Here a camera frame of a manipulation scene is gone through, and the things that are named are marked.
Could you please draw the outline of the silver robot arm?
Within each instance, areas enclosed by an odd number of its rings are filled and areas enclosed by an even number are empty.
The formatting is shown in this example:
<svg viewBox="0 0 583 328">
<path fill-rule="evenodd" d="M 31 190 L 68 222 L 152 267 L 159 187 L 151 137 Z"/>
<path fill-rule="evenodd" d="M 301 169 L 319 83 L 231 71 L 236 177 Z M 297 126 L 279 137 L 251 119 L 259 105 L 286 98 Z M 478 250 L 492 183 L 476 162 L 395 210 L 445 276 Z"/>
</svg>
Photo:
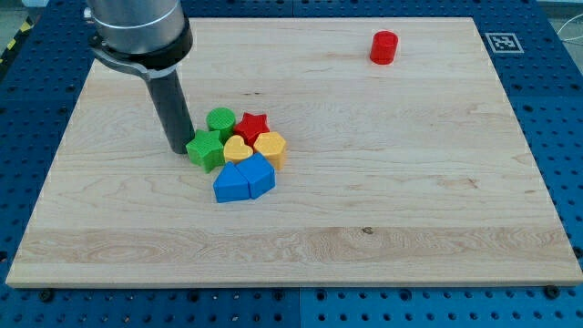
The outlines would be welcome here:
<svg viewBox="0 0 583 328">
<path fill-rule="evenodd" d="M 193 46 L 180 0 L 87 0 L 84 15 L 96 59 L 146 81 L 174 72 Z"/>
</svg>

